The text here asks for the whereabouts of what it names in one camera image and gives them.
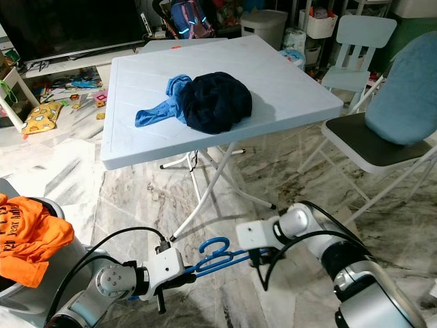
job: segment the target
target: light blue chair cushion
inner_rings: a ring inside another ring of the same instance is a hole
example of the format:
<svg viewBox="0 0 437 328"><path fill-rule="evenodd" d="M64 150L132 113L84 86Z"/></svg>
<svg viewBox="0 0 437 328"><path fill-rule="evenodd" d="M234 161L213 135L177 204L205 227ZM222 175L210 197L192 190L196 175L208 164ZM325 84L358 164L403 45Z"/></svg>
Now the light blue chair cushion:
<svg viewBox="0 0 437 328"><path fill-rule="evenodd" d="M419 36L396 55L365 122L399 145L415 144L437 130L437 32Z"/></svg>

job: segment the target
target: backpack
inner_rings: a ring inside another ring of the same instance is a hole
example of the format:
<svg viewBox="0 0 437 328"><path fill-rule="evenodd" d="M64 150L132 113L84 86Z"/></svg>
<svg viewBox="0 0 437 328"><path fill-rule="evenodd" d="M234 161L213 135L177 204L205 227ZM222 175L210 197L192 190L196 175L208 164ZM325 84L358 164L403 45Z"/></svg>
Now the backpack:
<svg viewBox="0 0 437 328"><path fill-rule="evenodd" d="M182 39L202 39L214 36L198 0L173 0L171 17Z"/></svg>

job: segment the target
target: television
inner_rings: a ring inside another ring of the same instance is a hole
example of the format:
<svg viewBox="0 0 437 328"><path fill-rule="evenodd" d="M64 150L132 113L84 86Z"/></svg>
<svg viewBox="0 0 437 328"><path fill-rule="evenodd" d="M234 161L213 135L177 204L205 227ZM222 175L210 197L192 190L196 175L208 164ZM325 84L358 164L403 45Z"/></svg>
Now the television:
<svg viewBox="0 0 437 328"><path fill-rule="evenodd" d="M0 25L24 62L142 42L135 0L0 0Z"/></svg>

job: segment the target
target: yellow pillow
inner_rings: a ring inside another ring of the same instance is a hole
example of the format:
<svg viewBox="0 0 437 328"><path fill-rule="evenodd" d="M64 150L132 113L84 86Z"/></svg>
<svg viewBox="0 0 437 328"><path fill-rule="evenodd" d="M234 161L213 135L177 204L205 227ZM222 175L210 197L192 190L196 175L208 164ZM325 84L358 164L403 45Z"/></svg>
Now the yellow pillow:
<svg viewBox="0 0 437 328"><path fill-rule="evenodd" d="M30 135L32 133L44 132L56 127L56 119L61 109L60 102L50 102L32 109L23 123L21 133Z"/></svg>

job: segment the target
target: orange t-shirt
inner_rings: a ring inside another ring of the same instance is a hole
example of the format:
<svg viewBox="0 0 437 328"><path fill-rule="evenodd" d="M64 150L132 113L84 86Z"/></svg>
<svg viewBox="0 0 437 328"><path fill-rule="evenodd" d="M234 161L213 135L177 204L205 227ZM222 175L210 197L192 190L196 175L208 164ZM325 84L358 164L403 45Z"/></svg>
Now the orange t-shirt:
<svg viewBox="0 0 437 328"><path fill-rule="evenodd" d="M0 193L0 275L36 288L48 259L74 239L71 224L26 197Z"/></svg>

